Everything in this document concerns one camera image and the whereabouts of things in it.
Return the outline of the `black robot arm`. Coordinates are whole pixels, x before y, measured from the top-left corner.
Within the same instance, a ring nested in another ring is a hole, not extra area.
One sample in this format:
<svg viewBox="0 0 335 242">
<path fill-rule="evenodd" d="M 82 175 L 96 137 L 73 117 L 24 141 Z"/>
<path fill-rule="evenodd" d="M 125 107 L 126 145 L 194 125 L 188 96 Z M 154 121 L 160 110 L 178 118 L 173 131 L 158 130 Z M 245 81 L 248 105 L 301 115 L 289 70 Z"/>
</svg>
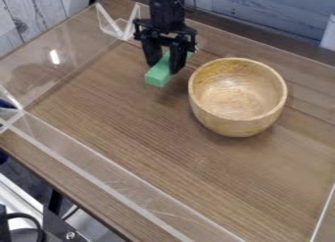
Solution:
<svg viewBox="0 0 335 242">
<path fill-rule="evenodd" d="M 136 18 L 133 37 L 141 42 L 146 64 L 152 67 L 169 50 L 168 70 L 176 74 L 185 66 L 186 54 L 194 51 L 194 28 L 185 24 L 184 0 L 148 0 L 149 17 Z"/>
</svg>

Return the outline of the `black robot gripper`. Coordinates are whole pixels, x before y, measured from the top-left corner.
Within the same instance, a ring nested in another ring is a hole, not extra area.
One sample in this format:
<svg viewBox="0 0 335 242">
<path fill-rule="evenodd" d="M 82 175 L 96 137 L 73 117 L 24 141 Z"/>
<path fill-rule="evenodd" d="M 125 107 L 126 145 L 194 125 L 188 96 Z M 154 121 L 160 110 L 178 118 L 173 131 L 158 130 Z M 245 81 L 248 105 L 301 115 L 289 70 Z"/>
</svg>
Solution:
<svg viewBox="0 0 335 242">
<path fill-rule="evenodd" d="M 146 64 L 152 67 L 162 57 L 162 47 L 169 46 L 169 71 L 176 74 L 185 65 L 186 52 L 196 49 L 197 30 L 185 23 L 173 24 L 169 29 L 152 25 L 149 19 L 134 19 L 133 38 L 141 41 Z"/>
</svg>

